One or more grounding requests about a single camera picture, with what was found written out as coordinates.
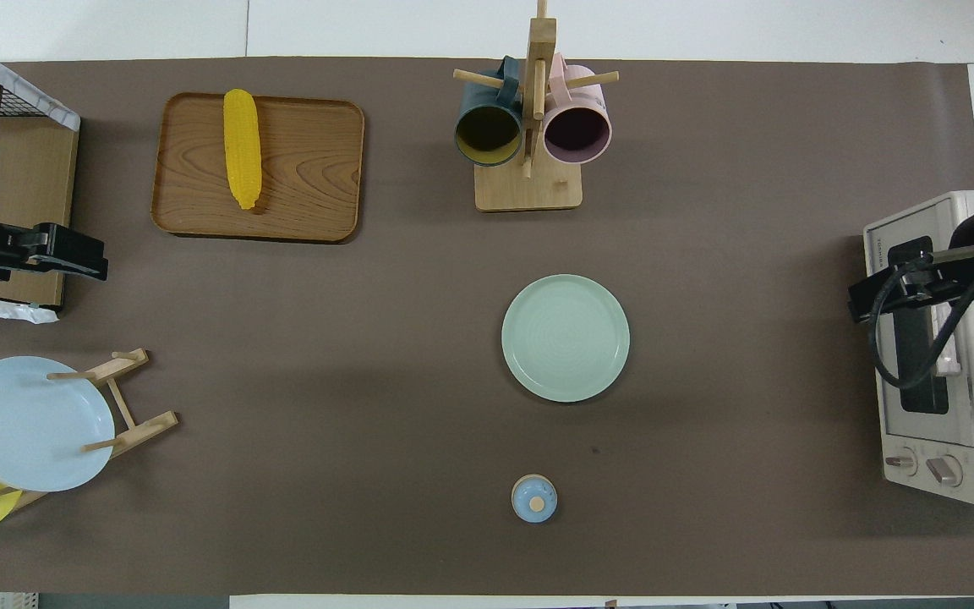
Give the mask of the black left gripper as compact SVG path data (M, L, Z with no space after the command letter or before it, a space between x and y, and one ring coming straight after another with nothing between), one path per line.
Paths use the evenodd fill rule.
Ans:
M106 281L108 259L103 240L54 222L32 228L0 224L0 280L12 271L73 273Z

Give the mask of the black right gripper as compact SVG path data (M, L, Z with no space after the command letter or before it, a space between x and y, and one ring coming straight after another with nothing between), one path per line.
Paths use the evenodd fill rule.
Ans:
M974 245L923 253L897 266L896 272L898 278L878 309L880 315L958 300L966 296L974 282ZM870 319L881 290L893 280L894 274L878 272L847 289L851 322L858 324Z

